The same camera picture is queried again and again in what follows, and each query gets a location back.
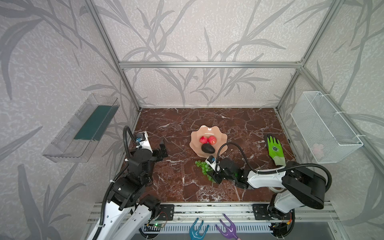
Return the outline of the green fake grape bunch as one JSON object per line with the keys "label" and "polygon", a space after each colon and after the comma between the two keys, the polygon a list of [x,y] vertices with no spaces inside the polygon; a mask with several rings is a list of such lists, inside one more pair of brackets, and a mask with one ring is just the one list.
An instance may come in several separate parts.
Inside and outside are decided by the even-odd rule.
{"label": "green fake grape bunch", "polygon": [[195,164],[198,168],[202,170],[203,175],[207,176],[209,181],[211,181],[212,183],[215,183],[215,180],[213,179],[213,177],[209,175],[210,172],[213,172],[213,169],[211,166],[209,166],[206,162],[202,162],[202,161],[195,161]]}

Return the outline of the dark fake avocado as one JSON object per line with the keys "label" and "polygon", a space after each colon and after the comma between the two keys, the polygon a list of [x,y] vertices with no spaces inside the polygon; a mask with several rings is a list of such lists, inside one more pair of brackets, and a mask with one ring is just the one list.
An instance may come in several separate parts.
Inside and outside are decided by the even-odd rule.
{"label": "dark fake avocado", "polygon": [[216,149],[210,144],[203,144],[201,150],[207,154],[214,154],[216,152]]}

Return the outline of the red fake apple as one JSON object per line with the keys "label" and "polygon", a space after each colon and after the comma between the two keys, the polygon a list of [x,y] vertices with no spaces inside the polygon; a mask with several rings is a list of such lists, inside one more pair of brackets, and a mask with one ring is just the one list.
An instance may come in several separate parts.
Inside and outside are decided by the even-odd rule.
{"label": "red fake apple", "polygon": [[202,136],[200,138],[200,143],[201,144],[208,144],[209,143],[209,139],[206,136]]}
{"label": "red fake apple", "polygon": [[215,136],[210,136],[210,137],[208,138],[208,143],[209,143],[210,145],[215,145],[215,144],[217,143],[217,138],[216,138]]}

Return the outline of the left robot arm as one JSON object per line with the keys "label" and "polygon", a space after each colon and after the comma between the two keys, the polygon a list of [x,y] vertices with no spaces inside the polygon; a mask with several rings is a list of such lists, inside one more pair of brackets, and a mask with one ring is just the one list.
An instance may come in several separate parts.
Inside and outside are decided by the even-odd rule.
{"label": "left robot arm", "polygon": [[89,240],[130,240],[161,213],[161,201],[144,193],[153,181],[155,164],[168,157],[165,144],[152,149],[148,133],[134,135],[129,126],[123,128],[123,142],[127,165],[110,180]]}

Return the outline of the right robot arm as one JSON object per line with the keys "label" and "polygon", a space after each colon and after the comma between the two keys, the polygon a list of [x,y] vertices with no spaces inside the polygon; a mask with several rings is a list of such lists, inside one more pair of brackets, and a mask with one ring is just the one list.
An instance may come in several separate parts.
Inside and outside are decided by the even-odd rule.
{"label": "right robot arm", "polygon": [[212,168],[209,176],[218,184],[227,180],[244,190],[273,190],[275,194],[269,203],[268,213],[276,217],[304,206],[322,210],[325,194],[332,185],[330,171],[319,164],[290,161],[286,166],[272,170],[246,170],[240,169],[229,158],[219,160],[213,155],[206,158],[206,163]]}

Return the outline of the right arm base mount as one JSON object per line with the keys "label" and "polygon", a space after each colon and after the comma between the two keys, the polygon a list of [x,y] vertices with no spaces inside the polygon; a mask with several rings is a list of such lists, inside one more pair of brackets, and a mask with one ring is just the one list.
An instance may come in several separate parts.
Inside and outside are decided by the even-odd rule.
{"label": "right arm base mount", "polygon": [[295,210],[291,210],[288,213],[283,213],[265,203],[253,204],[252,210],[255,220],[259,221],[288,221],[292,218],[292,214],[295,212]]}

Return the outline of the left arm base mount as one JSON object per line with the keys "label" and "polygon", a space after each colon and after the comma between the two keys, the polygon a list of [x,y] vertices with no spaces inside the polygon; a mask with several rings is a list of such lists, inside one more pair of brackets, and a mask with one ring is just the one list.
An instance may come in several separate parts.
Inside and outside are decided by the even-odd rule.
{"label": "left arm base mount", "polygon": [[172,221],[174,219],[175,205],[174,204],[160,204],[155,210],[156,221]]}

